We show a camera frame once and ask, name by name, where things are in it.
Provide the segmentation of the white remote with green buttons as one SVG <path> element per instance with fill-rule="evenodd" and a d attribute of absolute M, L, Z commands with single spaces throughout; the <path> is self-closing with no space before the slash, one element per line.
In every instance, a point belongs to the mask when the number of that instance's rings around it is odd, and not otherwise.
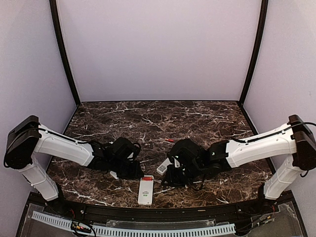
<path fill-rule="evenodd" d="M 153 203 L 154 179 L 152 181 L 143 181 L 142 178 L 139 184 L 138 204 L 150 206 Z"/>

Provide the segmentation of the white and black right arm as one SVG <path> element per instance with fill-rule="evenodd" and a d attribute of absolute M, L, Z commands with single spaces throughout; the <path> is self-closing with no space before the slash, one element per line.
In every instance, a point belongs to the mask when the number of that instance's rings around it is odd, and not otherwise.
<path fill-rule="evenodd" d="M 166 167 L 162 185 L 184 187 L 201 175 L 215 177 L 253 161 L 285 155 L 283 164 L 253 201 L 252 210 L 263 214 L 270 208 L 271 200 L 278 199 L 298 177 L 303 178 L 315 169 L 316 140 L 310 126 L 315 123 L 291 115 L 287 123 L 273 130 L 216 142 L 208 149 L 189 138 L 179 140 L 167 153 L 171 163 Z"/>

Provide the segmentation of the white KT-16 remote control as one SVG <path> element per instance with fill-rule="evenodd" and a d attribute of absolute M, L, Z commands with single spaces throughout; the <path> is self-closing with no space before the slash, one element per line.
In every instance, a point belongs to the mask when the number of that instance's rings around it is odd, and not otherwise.
<path fill-rule="evenodd" d="M 164 175 L 167 171 L 167 167 L 171 164 L 173 163 L 169 160 L 169 158 L 166 158 L 156 169 L 157 173 L 159 175 Z"/>

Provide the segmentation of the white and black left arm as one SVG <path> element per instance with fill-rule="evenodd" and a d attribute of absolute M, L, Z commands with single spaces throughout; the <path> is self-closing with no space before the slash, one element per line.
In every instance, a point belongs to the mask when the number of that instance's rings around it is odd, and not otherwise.
<path fill-rule="evenodd" d="M 29 116 L 7 137 L 3 159 L 6 168 L 18 170 L 59 215 L 66 215 L 70 205 L 61 198 L 62 192 L 34 157 L 34 153 L 47 154 L 75 162 L 92 170 L 114 172 L 121 179 L 144 177 L 136 159 L 140 144 L 120 137 L 114 142 L 79 141 L 50 130 Z"/>

